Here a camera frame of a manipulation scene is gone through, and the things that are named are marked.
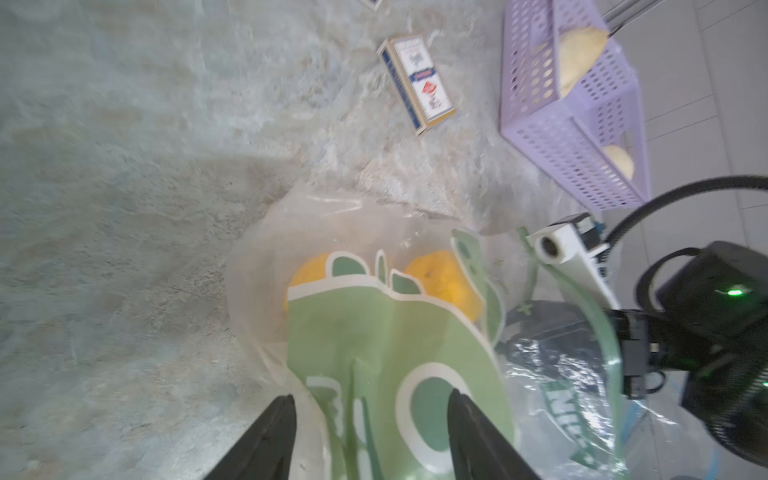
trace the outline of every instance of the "purple plastic basket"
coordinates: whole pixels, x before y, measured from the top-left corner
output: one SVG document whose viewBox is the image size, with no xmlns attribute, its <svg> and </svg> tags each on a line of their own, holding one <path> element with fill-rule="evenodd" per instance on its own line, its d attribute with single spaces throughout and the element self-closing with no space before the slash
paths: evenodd
<svg viewBox="0 0 768 480">
<path fill-rule="evenodd" d="M 597 64 L 560 97 L 558 36 L 607 29 L 589 0 L 509 0 L 502 62 L 502 135 L 577 200 L 594 210 L 650 199 L 640 82 L 613 39 Z M 632 145 L 632 180 L 603 146 Z"/>
</svg>

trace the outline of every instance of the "green logo print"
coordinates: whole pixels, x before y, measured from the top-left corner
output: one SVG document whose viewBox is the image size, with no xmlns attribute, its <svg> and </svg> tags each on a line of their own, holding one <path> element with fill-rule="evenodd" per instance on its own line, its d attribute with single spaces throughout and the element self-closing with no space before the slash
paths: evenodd
<svg viewBox="0 0 768 480">
<path fill-rule="evenodd" d="M 334 480 L 453 480 L 454 388 L 515 439 L 491 346 L 382 251 L 371 260 L 331 253 L 326 278 L 288 289 L 288 366 L 326 418 Z"/>
<path fill-rule="evenodd" d="M 482 262 L 482 249 L 477 237 L 464 230 L 451 232 L 453 253 L 462 266 L 462 271 L 485 302 L 485 315 L 480 320 L 482 332 L 492 346 L 495 346 L 504 329 L 506 308 L 496 285 L 488 278 Z"/>
<path fill-rule="evenodd" d="M 549 414 L 576 444 L 576 453 L 571 460 L 594 470 L 606 465 L 610 460 L 608 447 L 584 418 L 573 386 L 566 382 L 546 382 L 541 388 Z"/>
</svg>

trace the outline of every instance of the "box label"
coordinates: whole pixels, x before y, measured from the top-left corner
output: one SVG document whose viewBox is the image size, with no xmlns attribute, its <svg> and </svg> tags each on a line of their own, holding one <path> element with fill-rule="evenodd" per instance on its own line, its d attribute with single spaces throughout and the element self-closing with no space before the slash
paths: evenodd
<svg viewBox="0 0 768 480">
<path fill-rule="evenodd" d="M 423 38 L 405 38 L 393 44 L 427 120 L 452 110 L 453 103 L 448 98 Z"/>
</svg>

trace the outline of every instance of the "white plastic bracket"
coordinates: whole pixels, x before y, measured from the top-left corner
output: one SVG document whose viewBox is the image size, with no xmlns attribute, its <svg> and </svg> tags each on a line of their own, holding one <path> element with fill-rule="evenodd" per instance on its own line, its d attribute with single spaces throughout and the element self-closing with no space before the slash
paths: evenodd
<svg viewBox="0 0 768 480">
<path fill-rule="evenodd" d="M 619 302 L 598 272 L 595 257 L 604 252 L 608 245 L 601 243 L 587 251 L 578 232 L 570 223 L 561 223 L 542 228 L 528 235 L 536 257 L 547 265 L 555 266 L 576 283 L 584 287 L 598 302 L 598 305 L 618 310 Z"/>
</svg>

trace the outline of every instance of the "black cable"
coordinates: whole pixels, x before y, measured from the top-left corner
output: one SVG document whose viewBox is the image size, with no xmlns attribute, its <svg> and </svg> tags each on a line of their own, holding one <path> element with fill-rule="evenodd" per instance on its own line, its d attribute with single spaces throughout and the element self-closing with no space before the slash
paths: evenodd
<svg viewBox="0 0 768 480">
<path fill-rule="evenodd" d="M 645 391 L 645 393 L 646 393 L 647 395 L 650 395 L 650 394 L 653 394 L 653 393 L 658 393 L 658 392 L 659 392 L 659 390 L 661 390 L 662 388 L 664 388 L 664 386 L 667 384 L 667 374 L 666 374 L 666 373 L 664 373 L 664 372 L 662 372 L 661 370 L 657 370 L 657 371 L 656 371 L 656 373 L 658 373 L 659 375 L 661 375 L 661 383 L 659 384 L 659 386 L 655 386 L 655 387 L 654 387 L 654 388 L 652 388 L 652 389 L 647 389 L 647 390 Z"/>
<path fill-rule="evenodd" d="M 688 247 L 680 249 L 676 252 L 672 252 L 665 257 L 661 257 L 656 263 L 648 267 L 645 273 L 637 281 L 637 286 L 634 288 L 634 301 L 637 305 L 646 312 L 659 313 L 654 307 L 654 303 L 650 301 L 650 284 L 654 281 L 656 272 L 659 271 L 662 265 L 675 257 L 695 257 L 701 250 L 698 248 Z"/>
<path fill-rule="evenodd" d="M 683 185 L 682 187 L 670 190 L 665 194 L 662 194 L 642 207 L 638 208 L 627 218 L 623 219 L 614 228 L 605 240 L 608 244 L 608 249 L 605 250 L 599 256 L 599 263 L 606 263 L 608 255 L 611 254 L 611 250 L 616 246 L 616 243 L 627 234 L 635 225 L 640 223 L 645 217 L 651 215 L 653 212 L 660 210 L 667 205 L 673 204 L 684 198 L 692 197 L 693 195 L 703 194 L 705 192 L 713 192 L 717 190 L 768 190 L 768 177 L 758 177 L 756 175 L 734 175 L 732 177 L 716 177 L 708 180 L 700 180 L 693 182 L 692 184 Z"/>
</svg>

